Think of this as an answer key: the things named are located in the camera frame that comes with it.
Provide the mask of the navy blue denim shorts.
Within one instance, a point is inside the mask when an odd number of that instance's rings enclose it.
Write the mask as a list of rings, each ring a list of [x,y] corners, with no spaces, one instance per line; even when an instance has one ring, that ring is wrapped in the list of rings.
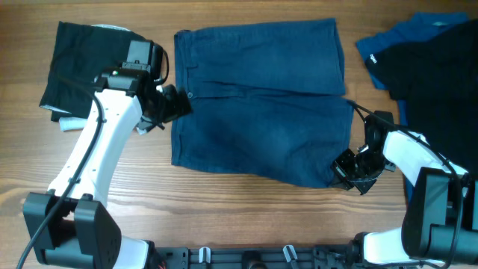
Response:
[[[332,184],[353,121],[334,19],[183,30],[174,45],[192,107],[172,126],[174,165]]]

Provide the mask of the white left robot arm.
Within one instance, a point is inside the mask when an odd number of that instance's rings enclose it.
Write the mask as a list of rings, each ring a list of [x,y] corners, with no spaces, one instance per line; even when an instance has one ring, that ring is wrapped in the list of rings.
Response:
[[[151,241],[122,232],[107,210],[112,176],[134,129],[145,132],[191,112],[181,88],[163,86],[144,69],[107,69],[88,84],[59,80],[93,104],[76,145],[45,193],[27,195],[23,216],[29,253],[39,263],[65,268],[159,268]]]

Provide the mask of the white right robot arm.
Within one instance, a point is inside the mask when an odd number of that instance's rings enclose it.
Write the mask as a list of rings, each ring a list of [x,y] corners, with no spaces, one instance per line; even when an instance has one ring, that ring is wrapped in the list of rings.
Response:
[[[477,177],[451,164],[419,134],[393,122],[391,113],[362,117],[365,144],[331,165],[336,184],[366,194],[386,170],[399,168],[412,185],[412,198],[399,228],[361,234],[349,263],[378,268],[477,264]]]

